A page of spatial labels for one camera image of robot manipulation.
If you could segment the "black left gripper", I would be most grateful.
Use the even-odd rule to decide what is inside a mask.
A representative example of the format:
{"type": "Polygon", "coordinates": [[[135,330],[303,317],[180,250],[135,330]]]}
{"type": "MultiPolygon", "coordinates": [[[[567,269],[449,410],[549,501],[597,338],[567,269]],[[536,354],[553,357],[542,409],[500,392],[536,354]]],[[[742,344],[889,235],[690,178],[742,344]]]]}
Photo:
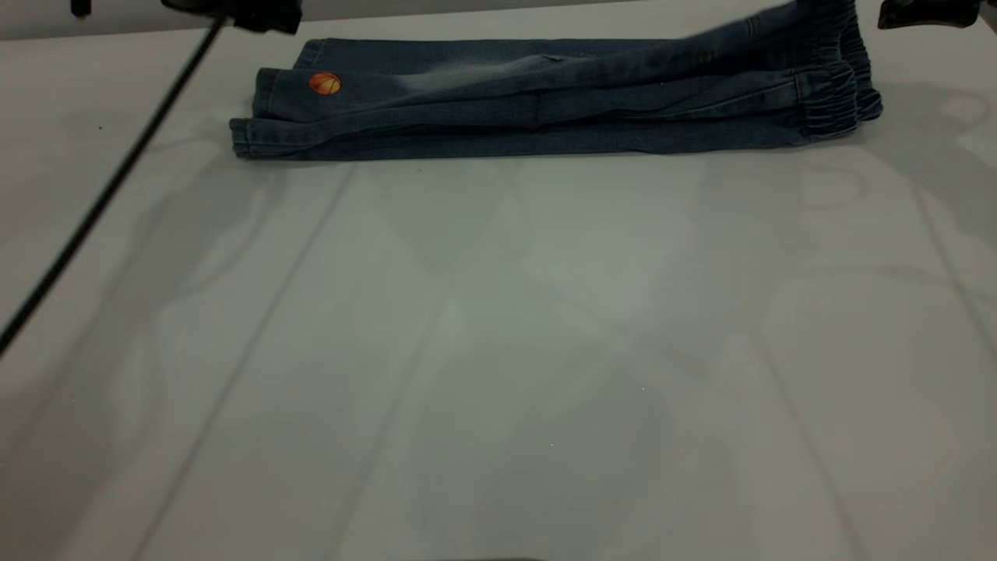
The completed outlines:
{"type": "Polygon", "coordinates": [[[221,19],[256,34],[295,35],[303,20],[302,1],[161,1],[167,9],[221,19]]]}

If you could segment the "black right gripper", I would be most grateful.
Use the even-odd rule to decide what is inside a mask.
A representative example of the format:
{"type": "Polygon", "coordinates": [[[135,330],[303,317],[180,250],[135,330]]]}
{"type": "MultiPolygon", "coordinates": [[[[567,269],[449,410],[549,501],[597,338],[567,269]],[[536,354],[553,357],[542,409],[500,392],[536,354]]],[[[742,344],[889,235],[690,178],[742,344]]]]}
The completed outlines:
{"type": "Polygon", "coordinates": [[[877,28],[950,27],[965,29],[977,22],[982,1],[883,1],[877,28]]]}

